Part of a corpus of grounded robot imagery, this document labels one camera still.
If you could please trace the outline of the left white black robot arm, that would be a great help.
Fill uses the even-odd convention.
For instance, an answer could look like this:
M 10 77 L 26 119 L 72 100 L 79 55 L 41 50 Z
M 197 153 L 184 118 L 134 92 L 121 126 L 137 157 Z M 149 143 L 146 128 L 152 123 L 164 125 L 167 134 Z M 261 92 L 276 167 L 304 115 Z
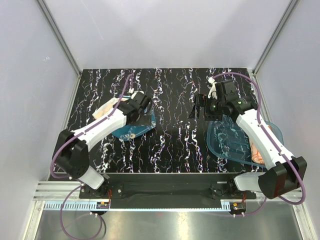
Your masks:
M 94 121 L 60 132 L 52 156 L 53 165 L 81 182 L 97 198 L 108 194 L 108 178 L 90 165 L 90 151 L 105 137 L 126 126 L 154 126 L 152 99 L 142 91 L 128 97 L 113 97 L 93 113 Z

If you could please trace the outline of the blue translucent plastic tray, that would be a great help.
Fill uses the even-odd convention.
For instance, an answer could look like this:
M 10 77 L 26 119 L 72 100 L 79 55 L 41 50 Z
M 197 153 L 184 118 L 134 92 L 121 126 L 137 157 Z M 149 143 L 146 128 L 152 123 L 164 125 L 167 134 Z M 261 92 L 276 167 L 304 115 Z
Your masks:
M 252 162 L 249 137 L 252 138 L 265 165 Z M 256 110 L 239 115 L 236 121 L 223 116 L 222 121 L 212 121 L 207 130 L 207 146 L 219 158 L 241 164 L 271 169 L 277 162 L 285 163 L 281 154 L 290 156 L 283 144 L 283 136 L 277 126 L 257 117 Z

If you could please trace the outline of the teal and cream towel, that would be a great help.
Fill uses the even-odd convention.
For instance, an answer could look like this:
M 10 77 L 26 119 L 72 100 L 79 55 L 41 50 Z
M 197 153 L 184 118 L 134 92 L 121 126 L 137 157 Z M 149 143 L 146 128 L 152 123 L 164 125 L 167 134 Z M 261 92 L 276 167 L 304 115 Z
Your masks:
M 95 120 L 103 117 L 106 113 L 110 111 L 110 109 L 118 102 L 118 98 L 111 98 L 101 107 L 99 107 L 93 114 L 93 118 Z M 154 113 L 154 108 L 151 104 L 144 110 L 144 115 L 140 117 L 140 119 L 136 123 L 131 123 L 129 125 L 123 126 L 111 134 L 118 138 L 121 141 L 129 141 L 130 139 L 135 139 L 140 137 L 150 130 L 156 127 L 156 117 Z

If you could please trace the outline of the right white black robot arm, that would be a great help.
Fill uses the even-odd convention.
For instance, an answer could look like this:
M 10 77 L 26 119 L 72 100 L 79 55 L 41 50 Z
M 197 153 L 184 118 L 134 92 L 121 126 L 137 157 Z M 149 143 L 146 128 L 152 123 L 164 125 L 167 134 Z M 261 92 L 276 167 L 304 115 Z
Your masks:
M 239 97 L 232 80 L 215 83 L 209 94 L 196 94 L 189 118 L 197 119 L 204 109 L 206 121 L 222 121 L 230 117 L 249 137 L 260 153 L 266 172 L 241 173 L 227 185 L 228 195 L 239 198 L 245 191 L 260 192 L 268 199 L 301 189 L 305 194 L 303 178 L 306 160 L 295 157 L 277 139 L 263 120 L 260 110 L 250 97 Z

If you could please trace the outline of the orange cartoon print towel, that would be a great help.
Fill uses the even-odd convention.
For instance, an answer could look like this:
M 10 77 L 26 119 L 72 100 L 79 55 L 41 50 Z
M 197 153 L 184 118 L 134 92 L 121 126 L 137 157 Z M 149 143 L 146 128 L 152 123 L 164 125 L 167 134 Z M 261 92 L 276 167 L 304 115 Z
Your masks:
M 259 165 L 265 165 L 265 161 L 261 153 L 259 152 L 258 148 L 256 147 L 255 143 L 253 142 L 252 137 L 249 137 L 249 145 L 250 145 L 251 161 Z

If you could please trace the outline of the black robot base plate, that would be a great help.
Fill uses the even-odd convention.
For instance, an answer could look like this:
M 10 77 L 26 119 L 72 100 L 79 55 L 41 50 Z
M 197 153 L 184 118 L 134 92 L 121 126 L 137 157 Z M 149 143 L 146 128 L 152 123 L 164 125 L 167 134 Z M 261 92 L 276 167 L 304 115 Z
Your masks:
M 110 173 L 101 190 L 81 187 L 80 199 L 110 200 L 112 210 L 229 209 L 224 201 L 254 200 L 232 187 L 235 173 Z

